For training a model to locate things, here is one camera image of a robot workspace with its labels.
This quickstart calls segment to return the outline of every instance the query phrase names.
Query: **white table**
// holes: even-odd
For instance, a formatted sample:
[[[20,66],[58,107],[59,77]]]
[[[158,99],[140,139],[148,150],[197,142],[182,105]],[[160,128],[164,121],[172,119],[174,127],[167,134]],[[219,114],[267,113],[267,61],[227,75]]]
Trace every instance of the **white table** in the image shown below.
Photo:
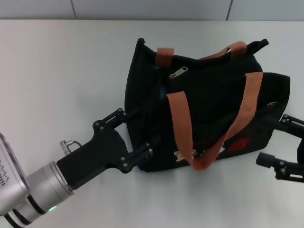
[[[0,21],[0,131],[28,175],[63,157],[59,141],[86,143],[92,123],[124,107],[138,38],[200,58],[267,38],[256,58],[291,77],[285,111],[304,119],[304,22]],[[131,145],[125,126],[118,129]],[[275,131],[263,151],[296,161],[300,140]],[[304,184],[278,181],[258,152],[214,163],[125,175],[107,170],[31,228],[302,228]],[[9,227],[1,218],[0,227]]]

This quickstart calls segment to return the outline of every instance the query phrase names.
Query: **red graphic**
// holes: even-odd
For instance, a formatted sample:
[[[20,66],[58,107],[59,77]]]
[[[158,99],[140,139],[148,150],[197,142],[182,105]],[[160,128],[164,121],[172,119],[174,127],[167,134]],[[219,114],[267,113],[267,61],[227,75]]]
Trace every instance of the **red graphic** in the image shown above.
[[[228,149],[229,152],[242,150],[247,146],[250,138],[236,140]]]

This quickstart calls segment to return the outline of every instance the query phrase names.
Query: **black canvas bag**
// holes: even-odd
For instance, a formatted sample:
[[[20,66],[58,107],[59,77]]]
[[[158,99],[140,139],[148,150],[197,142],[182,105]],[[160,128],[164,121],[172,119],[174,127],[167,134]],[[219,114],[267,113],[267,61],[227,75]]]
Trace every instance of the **black canvas bag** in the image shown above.
[[[141,170],[161,171],[189,164],[203,170],[215,159],[267,146],[273,129],[266,127],[263,119],[280,119],[290,90],[289,77],[261,73],[254,54],[268,45],[267,40],[249,45],[237,42],[199,60],[173,55],[171,49],[160,48],[156,53],[144,43],[142,38],[137,42],[125,92],[126,112],[140,109],[141,114],[127,127],[133,149],[155,134],[162,137],[161,144],[153,149],[153,157],[139,165]],[[247,116],[250,121],[243,121],[246,125],[234,128],[234,122],[242,122],[241,109],[246,110],[244,91],[249,91],[251,84],[258,87],[256,98],[249,102],[256,102],[251,112],[254,116]],[[221,144],[220,153],[216,144]]]

